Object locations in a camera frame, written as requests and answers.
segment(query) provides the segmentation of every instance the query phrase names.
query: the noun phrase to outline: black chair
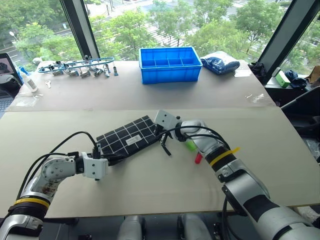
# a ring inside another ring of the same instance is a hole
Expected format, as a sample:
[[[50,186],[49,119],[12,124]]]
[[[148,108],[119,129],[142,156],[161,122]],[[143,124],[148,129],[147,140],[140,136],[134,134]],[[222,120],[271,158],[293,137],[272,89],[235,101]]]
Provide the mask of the black chair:
[[[314,139],[320,151],[320,86],[281,107],[302,138]]]

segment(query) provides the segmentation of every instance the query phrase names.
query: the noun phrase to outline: red object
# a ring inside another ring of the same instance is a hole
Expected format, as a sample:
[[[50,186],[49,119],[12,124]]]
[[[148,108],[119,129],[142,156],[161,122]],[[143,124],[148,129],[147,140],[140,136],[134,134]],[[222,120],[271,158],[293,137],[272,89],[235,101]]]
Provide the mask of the red object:
[[[199,164],[201,162],[201,159],[202,159],[202,155],[198,152],[194,160],[195,164]]]

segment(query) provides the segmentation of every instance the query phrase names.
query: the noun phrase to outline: white tabletop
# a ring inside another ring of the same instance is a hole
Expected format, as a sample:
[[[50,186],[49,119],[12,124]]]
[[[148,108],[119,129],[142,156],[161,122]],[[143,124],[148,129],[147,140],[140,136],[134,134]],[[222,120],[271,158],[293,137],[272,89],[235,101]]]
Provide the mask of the white tabletop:
[[[7,112],[74,110],[198,109],[275,106],[264,87],[240,61],[236,70],[216,75],[202,68],[198,82],[142,84],[138,61],[116,61],[119,76],[81,78],[35,73],[39,98],[18,95]],[[51,81],[48,88],[45,81]],[[27,92],[24,85],[20,92]]]
[[[0,215],[13,204],[31,163],[66,136],[88,131],[97,137],[156,110],[7,112],[0,119]],[[202,119],[218,131],[236,156],[260,178],[271,198],[286,206],[320,202],[319,166],[277,107],[169,110],[183,120]],[[158,143],[110,168],[100,181],[76,175],[64,180],[48,218],[221,211],[222,184],[206,161],[169,139],[166,155]],[[92,149],[86,136],[59,152]]]

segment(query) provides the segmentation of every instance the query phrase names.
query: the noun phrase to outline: black grid mat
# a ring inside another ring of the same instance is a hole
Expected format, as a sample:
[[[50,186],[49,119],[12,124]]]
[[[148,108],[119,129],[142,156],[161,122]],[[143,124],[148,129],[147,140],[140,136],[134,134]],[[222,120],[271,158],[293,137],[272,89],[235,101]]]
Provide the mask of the black grid mat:
[[[96,139],[101,143],[103,154],[119,154],[123,156],[131,156],[139,150],[155,143],[157,141],[154,135],[156,125],[149,116],[143,116],[133,122],[128,123],[115,130],[107,132]],[[130,144],[126,140],[132,138],[141,138],[135,143]]]

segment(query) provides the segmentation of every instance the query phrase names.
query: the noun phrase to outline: yellow band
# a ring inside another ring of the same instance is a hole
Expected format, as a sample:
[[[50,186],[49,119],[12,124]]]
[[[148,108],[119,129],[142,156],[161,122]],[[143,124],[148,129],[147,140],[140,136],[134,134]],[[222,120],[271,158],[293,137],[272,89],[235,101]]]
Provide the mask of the yellow band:
[[[37,203],[45,206],[47,209],[49,208],[50,204],[44,200],[38,198],[21,198],[14,202],[14,205],[21,204],[21,203]]]
[[[225,156],[228,156],[229,154],[236,153],[240,147],[236,147],[234,150],[225,151],[224,153],[217,156],[215,159],[213,159],[209,164],[212,167],[214,164],[216,164],[220,159],[223,159]]]

